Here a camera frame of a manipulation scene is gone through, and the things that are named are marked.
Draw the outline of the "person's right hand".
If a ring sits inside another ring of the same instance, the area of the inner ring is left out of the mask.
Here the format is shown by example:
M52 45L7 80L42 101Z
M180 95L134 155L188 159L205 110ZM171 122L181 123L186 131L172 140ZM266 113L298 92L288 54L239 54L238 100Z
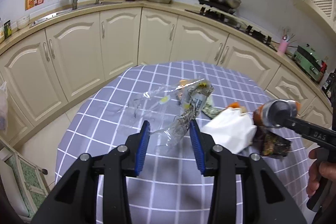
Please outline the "person's right hand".
M306 188L309 197L312 197L319 188L320 178L324 177L333 183L336 180L335 163L323 161L317 164L317 151L318 148L315 148L309 152L309 158L312 160L315 159L315 162L309 168L309 180Z

